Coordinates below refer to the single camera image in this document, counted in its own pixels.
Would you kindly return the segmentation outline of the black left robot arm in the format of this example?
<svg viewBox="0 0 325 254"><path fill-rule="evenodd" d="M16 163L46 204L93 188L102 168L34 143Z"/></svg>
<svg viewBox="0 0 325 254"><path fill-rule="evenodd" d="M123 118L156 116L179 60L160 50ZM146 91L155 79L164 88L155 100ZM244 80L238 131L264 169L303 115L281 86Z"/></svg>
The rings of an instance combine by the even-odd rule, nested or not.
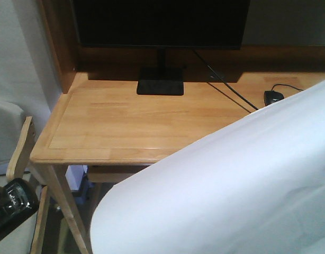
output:
<svg viewBox="0 0 325 254"><path fill-rule="evenodd" d="M38 209L38 197L24 179L15 178L0 187L0 241Z"/></svg>

